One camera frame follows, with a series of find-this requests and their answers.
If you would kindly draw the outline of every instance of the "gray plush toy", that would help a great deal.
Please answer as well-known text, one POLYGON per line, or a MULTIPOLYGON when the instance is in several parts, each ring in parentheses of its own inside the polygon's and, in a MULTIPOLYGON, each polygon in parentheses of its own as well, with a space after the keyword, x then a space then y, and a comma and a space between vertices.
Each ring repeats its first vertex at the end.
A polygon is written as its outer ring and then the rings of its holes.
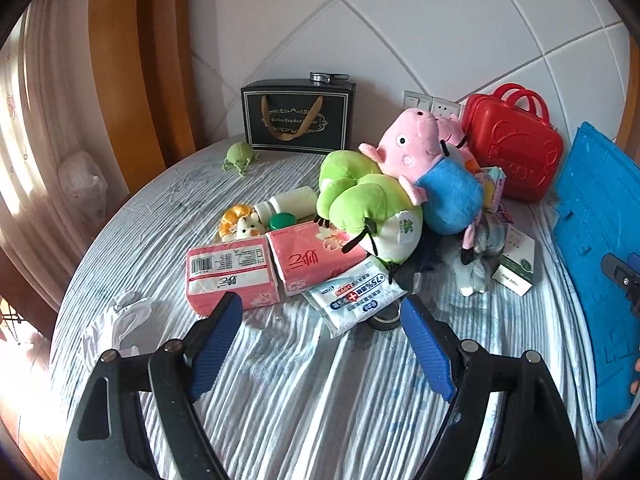
POLYGON ((446 236, 440 242, 438 252, 442 261, 454 269, 456 285, 465 297, 474 292, 481 294, 487 290, 491 272, 497 263, 497 257, 504 247, 507 225, 491 213, 483 213, 474 241, 474 259, 466 265, 460 261, 460 240, 446 236))

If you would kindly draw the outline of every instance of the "red case handle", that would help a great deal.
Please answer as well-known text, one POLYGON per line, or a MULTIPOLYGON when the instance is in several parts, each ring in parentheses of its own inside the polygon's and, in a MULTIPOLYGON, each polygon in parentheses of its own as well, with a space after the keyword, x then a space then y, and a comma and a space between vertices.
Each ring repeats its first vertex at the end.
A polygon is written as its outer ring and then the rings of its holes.
MULTIPOLYGON (((546 108, 545 100, 542 97, 540 97, 539 94, 536 94, 533 90, 527 90, 527 89, 518 90, 517 92, 514 92, 513 94, 511 94, 504 103, 509 108, 516 108, 516 102, 518 101, 518 99, 522 99, 523 97, 526 97, 527 99, 533 98, 536 101, 538 101, 538 103, 540 104, 540 111, 542 111, 542 122, 545 124, 549 124, 549 110, 546 108)), ((535 105, 533 108, 530 108, 529 110, 523 110, 523 111, 533 115, 534 117, 538 116, 538 114, 536 113, 535 105)))
MULTIPOLYGON (((498 86, 498 88, 494 90, 494 93, 492 95, 501 100, 504 95, 511 90, 526 90, 526 88, 524 88, 524 86, 522 85, 519 85, 518 83, 505 83, 504 85, 498 86)), ((533 98, 531 96, 527 96, 527 101, 529 102, 529 112, 535 111, 536 102, 533 100, 533 98)))

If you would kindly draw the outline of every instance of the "red suitcase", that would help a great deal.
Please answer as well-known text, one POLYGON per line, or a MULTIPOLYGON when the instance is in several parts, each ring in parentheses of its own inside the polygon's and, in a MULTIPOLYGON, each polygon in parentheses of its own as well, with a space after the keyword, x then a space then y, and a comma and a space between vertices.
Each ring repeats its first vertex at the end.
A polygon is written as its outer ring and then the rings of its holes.
POLYGON ((473 95, 466 104, 462 129, 480 166, 500 166, 504 170, 505 196, 532 203, 542 200, 564 149, 562 137, 549 123, 542 97, 515 83, 502 85, 492 95, 473 95), (517 91, 504 100, 511 90, 517 91), (523 97, 529 110, 516 106, 523 97))

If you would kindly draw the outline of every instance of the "metal screw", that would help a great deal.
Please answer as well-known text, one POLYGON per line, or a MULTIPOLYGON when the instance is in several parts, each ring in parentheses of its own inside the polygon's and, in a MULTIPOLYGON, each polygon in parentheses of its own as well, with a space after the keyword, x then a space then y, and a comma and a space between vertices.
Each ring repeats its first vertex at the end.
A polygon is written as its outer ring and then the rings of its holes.
POLYGON ((542 357, 540 357, 540 354, 535 350, 528 350, 527 353, 524 354, 524 357, 526 357, 527 361, 533 364, 539 363, 542 359, 542 357))
POLYGON ((164 343, 164 351, 165 352, 179 352, 182 350, 182 341, 180 339, 170 339, 166 343, 164 343))
POLYGON ((105 350, 104 352, 102 352, 102 355, 100 356, 100 361, 102 361, 103 363, 110 363, 117 356, 118 356, 118 352, 116 352, 115 350, 105 350))
POLYGON ((460 346, 462 346, 462 349, 465 352, 469 352, 470 354, 477 352, 479 348, 478 343, 473 339, 465 339, 460 346))

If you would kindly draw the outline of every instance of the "gold ribbon handle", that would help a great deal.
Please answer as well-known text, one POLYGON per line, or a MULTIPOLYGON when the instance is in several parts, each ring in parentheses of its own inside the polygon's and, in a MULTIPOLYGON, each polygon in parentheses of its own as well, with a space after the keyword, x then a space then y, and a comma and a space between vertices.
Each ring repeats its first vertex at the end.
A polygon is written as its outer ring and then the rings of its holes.
POLYGON ((262 109, 262 120, 264 121, 264 124, 266 124, 267 129, 270 131, 272 136, 274 136, 278 140, 293 140, 306 134, 306 131, 311 126, 311 123, 320 113, 320 108, 322 108, 322 96, 318 96, 318 99, 316 99, 314 105, 309 108, 309 111, 306 113, 305 119, 302 121, 302 124, 300 124, 300 127, 294 134, 281 132, 273 126, 273 124, 271 123, 271 112, 269 110, 269 104, 267 103, 266 95, 262 96, 260 108, 262 109))

